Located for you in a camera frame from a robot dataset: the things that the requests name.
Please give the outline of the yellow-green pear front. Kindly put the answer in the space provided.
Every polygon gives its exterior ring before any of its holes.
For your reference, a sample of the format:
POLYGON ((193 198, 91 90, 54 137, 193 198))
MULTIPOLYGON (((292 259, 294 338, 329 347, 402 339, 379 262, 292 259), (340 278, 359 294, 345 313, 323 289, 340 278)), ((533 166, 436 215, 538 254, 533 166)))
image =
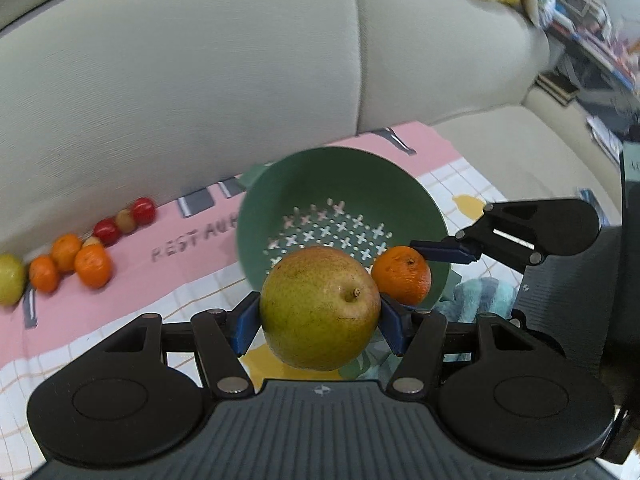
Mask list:
POLYGON ((262 331, 272 353, 301 370, 328 372, 367 347, 381 298, 367 270, 335 248, 292 252, 270 271, 260 292, 262 331))

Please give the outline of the beige sofa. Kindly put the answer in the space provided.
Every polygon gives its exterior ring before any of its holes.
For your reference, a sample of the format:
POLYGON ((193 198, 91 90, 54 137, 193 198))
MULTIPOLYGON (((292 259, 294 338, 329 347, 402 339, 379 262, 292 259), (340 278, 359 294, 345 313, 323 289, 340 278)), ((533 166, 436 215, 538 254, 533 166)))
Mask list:
POLYGON ((385 126, 433 126, 511 200, 620 174, 536 89, 546 35, 483 0, 1 0, 1 247, 25 255, 385 126))

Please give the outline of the cluttered shelf background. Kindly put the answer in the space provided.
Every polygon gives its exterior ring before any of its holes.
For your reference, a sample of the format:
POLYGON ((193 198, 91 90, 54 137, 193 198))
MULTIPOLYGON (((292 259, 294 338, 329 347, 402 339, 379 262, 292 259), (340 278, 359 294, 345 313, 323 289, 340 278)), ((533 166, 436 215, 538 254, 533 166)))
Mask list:
POLYGON ((612 162, 639 136, 639 0, 539 0, 549 25, 549 68, 537 87, 576 106, 612 162))

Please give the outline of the orange mandarin front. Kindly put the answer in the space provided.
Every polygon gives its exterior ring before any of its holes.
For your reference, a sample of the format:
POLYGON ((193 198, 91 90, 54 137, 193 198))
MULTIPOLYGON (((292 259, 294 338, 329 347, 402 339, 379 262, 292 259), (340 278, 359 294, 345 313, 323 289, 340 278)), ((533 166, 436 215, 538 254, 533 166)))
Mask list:
POLYGON ((376 258, 371 276, 379 292, 409 307, 420 304, 432 286, 427 261, 409 246, 395 246, 383 252, 376 258))

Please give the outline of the red cherry tomato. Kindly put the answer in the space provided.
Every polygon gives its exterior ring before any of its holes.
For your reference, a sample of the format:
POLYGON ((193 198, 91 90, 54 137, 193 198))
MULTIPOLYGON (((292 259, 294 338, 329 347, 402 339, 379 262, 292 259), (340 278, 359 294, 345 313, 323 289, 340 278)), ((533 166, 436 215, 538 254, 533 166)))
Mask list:
POLYGON ((156 206, 149 197, 137 198, 130 210, 138 226, 148 226, 156 219, 156 206))
POLYGON ((105 218, 93 227, 92 235, 96 237, 104 246, 113 246, 122 237, 122 231, 117 226, 113 218, 105 218))

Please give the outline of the green colander bowl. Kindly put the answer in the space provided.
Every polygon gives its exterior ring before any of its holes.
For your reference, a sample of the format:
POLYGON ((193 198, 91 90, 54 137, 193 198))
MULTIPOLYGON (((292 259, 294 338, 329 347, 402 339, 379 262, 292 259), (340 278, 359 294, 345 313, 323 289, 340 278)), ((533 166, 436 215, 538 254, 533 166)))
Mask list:
POLYGON ((314 148, 265 169, 242 200, 236 252, 259 290, 286 255, 333 247, 370 269, 379 255, 413 240, 439 242, 445 219, 407 171, 356 148, 314 148))

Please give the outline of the teal striped sleeve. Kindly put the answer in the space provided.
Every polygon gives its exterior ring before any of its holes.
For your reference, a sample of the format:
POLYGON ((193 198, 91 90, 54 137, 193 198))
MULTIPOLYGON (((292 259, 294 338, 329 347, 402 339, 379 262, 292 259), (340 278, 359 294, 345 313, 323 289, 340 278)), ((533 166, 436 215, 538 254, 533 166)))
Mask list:
POLYGON ((435 310, 455 323, 473 323, 481 313, 508 320, 517 294, 515 287, 496 278, 472 278, 457 284, 451 298, 439 301, 435 310))

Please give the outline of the orange mandarin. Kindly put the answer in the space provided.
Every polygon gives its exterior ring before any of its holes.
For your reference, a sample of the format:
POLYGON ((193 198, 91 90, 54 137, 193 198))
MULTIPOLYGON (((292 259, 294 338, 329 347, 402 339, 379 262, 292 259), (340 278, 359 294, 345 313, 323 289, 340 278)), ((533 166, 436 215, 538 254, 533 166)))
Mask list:
POLYGON ((74 261, 75 273, 89 288, 104 287, 112 277, 112 260, 104 247, 98 244, 81 248, 74 261))
POLYGON ((432 286, 427 261, 409 246, 395 246, 383 252, 376 258, 371 276, 379 292, 409 307, 420 304, 432 286))
POLYGON ((64 234, 54 241, 50 255, 61 273, 69 274, 73 272, 75 258, 81 248, 82 240, 74 233, 64 234))
POLYGON ((58 289, 60 284, 60 274, 53 259, 49 255, 40 255, 29 263, 29 283, 32 288, 43 292, 44 294, 52 294, 58 289))

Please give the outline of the pink checkered lemon cloth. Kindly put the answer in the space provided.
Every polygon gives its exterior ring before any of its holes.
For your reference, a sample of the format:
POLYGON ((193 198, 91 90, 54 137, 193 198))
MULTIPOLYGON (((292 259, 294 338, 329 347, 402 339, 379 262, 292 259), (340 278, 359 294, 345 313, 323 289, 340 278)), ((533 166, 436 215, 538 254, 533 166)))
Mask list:
MULTIPOLYGON (((365 133, 326 148, 334 146, 378 155, 415 177, 442 213, 447 235, 480 218, 487 203, 540 195, 529 165, 533 141, 502 138, 479 122, 468 131, 454 122, 412 122, 396 127, 394 140, 365 133)), ((244 195, 269 166, 203 188, 206 205, 197 214, 183 214, 179 202, 161 206, 152 224, 107 248, 112 277, 104 287, 89 288, 68 274, 52 294, 29 288, 16 307, 2 310, 3 471, 39 463, 28 399, 69 362, 139 315, 186 322, 208 309, 231 310, 254 292, 239 262, 235 231, 244 195)))

